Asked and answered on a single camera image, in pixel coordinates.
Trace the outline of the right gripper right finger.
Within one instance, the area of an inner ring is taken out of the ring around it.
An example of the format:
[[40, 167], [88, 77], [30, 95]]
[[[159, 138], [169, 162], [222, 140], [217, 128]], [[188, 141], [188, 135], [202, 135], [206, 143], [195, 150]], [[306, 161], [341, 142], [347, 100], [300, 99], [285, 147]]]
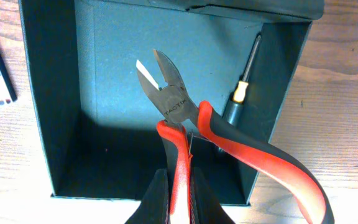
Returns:
[[201, 169], [191, 169], [191, 224], [234, 224], [208, 185]]

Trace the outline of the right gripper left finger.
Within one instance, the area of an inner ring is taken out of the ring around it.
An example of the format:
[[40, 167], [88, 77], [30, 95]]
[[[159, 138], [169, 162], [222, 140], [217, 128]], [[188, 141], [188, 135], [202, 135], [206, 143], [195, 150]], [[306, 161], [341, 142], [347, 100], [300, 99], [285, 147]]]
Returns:
[[168, 196], [167, 171], [165, 169], [158, 169], [139, 207], [125, 224], [167, 224]]

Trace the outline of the red handled cutting pliers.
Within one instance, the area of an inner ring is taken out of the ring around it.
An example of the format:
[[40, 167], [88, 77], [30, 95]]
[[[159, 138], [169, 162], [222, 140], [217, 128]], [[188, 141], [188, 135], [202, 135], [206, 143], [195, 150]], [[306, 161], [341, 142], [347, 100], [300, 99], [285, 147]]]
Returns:
[[140, 61], [136, 62], [136, 69], [144, 93], [164, 117], [157, 123], [157, 132], [167, 157], [169, 223], [191, 223], [191, 143], [182, 125], [188, 119], [202, 137], [289, 190], [308, 223], [334, 223], [328, 196], [300, 161], [269, 143], [241, 133], [223, 120], [208, 101], [195, 105], [173, 62], [159, 50], [154, 50], [154, 55], [166, 87], [160, 88]]

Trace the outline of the black yellow screwdriver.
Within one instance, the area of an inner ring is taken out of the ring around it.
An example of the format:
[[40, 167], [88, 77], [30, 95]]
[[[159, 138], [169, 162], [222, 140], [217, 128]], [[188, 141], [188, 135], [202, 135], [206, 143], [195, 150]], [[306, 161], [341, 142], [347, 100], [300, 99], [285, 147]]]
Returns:
[[239, 122], [239, 117], [244, 107], [244, 100], [246, 98], [247, 87], [249, 86], [249, 76], [250, 70], [253, 66], [255, 56], [260, 46], [260, 41], [262, 40], [262, 34], [259, 32], [256, 35], [254, 44], [252, 46], [249, 59], [247, 61], [246, 67], [242, 74], [242, 78], [238, 81], [237, 86], [230, 96], [226, 103], [226, 107], [223, 111], [223, 119], [227, 121], [232, 126], [237, 126]]

